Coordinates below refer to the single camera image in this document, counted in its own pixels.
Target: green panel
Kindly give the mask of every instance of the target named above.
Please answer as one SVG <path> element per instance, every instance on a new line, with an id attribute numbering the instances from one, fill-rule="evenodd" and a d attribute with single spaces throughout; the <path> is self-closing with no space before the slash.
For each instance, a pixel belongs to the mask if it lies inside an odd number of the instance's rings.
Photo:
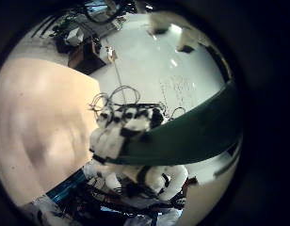
<path id="1" fill-rule="evenodd" d="M 168 166 L 199 162 L 236 143 L 241 134 L 240 105 L 233 81 L 216 95 L 147 133 L 146 141 L 131 140 L 117 159 L 125 165 Z"/>

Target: white robot part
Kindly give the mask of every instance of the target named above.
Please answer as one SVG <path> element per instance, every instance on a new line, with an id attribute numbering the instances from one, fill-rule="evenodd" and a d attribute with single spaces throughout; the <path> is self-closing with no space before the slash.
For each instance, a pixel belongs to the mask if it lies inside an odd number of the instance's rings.
<path id="1" fill-rule="evenodd" d="M 82 168 L 82 171 L 87 179 L 91 179 L 93 177 L 106 178 L 114 169 L 109 165 L 103 165 L 96 160 L 91 160 Z"/>
<path id="2" fill-rule="evenodd" d="M 165 185 L 164 177 L 162 176 L 165 167 L 151 167 L 145 176 L 145 184 L 155 193 L 158 193 Z"/>
<path id="3" fill-rule="evenodd" d="M 150 129 L 153 111 L 151 109 L 140 109 L 135 118 L 129 120 L 122 128 L 123 137 L 135 137 Z"/>
<path id="4" fill-rule="evenodd" d="M 159 195 L 159 199 L 167 201 L 173 198 L 182 189 L 188 177 L 188 171 L 184 165 L 166 167 L 165 174 L 170 177 L 169 186 Z"/>
<path id="5" fill-rule="evenodd" d="M 125 166 L 123 174 L 136 184 L 144 184 L 156 194 L 164 187 L 165 167 Z"/>
<path id="6" fill-rule="evenodd" d="M 111 190 L 116 190 L 117 188 L 121 187 L 115 172 L 112 172 L 105 177 L 105 184 Z"/>
<path id="7" fill-rule="evenodd" d="M 122 112 L 115 111 L 113 121 L 106 127 L 108 138 L 101 151 L 102 158 L 116 158 L 124 142 L 124 138 L 120 136 L 122 128 Z"/>

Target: robotic hand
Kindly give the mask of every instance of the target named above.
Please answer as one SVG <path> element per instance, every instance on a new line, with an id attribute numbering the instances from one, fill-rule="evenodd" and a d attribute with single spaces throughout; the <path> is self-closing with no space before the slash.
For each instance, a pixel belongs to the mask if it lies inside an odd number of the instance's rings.
<path id="1" fill-rule="evenodd" d="M 98 161 L 92 160 L 83 167 L 86 177 L 103 177 L 111 190 L 118 191 L 121 175 L 135 184 L 148 187 L 161 201 L 172 199 L 181 191 L 187 178 L 185 166 L 120 166 L 105 162 L 107 158 L 118 157 L 125 140 L 141 137 L 166 121 L 158 108 L 129 107 L 118 109 L 114 114 L 109 109 L 103 110 L 97 120 L 99 128 L 90 136 L 90 148 Z"/>

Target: skin-colored surface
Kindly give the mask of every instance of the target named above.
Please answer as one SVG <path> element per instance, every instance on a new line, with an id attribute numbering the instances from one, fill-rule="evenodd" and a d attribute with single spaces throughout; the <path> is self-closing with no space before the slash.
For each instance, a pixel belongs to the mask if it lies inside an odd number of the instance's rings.
<path id="1" fill-rule="evenodd" d="M 0 179 L 22 205 L 90 160 L 88 104 L 98 82 L 53 62 L 18 58 L 0 72 Z"/>

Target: black cable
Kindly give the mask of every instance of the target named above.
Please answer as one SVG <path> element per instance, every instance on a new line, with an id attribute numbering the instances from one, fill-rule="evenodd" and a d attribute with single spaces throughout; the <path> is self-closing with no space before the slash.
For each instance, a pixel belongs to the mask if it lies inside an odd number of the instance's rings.
<path id="1" fill-rule="evenodd" d="M 172 114 L 171 114 L 171 116 L 170 116 L 170 118 L 169 118 L 170 121 L 171 121 L 171 120 L 174 120 L 173 115 L 174 115 L 175 111 L 177 111 L 178 109 L 182 109 L 182 110 L 184 111 L 184 114 L 185 114 L 185 109 L 184 109 L 183 107 L 181 107 L 181 106 L 176 107 L 176 108 L 172 111 Z"/>
<path id="2" fill-rule="evenodd" d="M 89 15 L 89 12 L 88 12 L 88 7 L 85 6 L 84 4 L 82 4 L 82 10 L 85 14 L 85 16 L 90 20 L 92 21 L 93 23 L 95 24 L 98 24 L 98 25 L 103 25 L 103 24 L 108 24 L 110 22 L 112 22 L 113 20 L 115 20 L 118 16 L 121 15 L 121 13 L 126 9 L 126 7 L 128 6 L 127 5 L 128 1 L 124 1 L 123 5 L 119 7 L 119 9 L 113 14 L 111 15 L 108 19 L 104 20 L 104 21 L 96 21 L 94 20 L 90 15 Z"/>
<path id="3" fill-rule="evenodd" d="M 55 15 L 49 16 L 49 18 L 47 18 L 43 23 L 41 23 L 41 25 L 33 32 L 33 34 L 31 35 L 31 39 L 34 38 L 34 36 L 41 30 L 41 28 L 43 26 L 45 26 L 49 21 L 51 21 L 53 18 L 55 18 Z"/>
<path id="4" fill-rule="evenodd" d="M 64 16 L 64 14 L 55 16 L 55 18 L 43 29 L 40 36 L 42 37 L 44 33 L 62 16 Z"/>

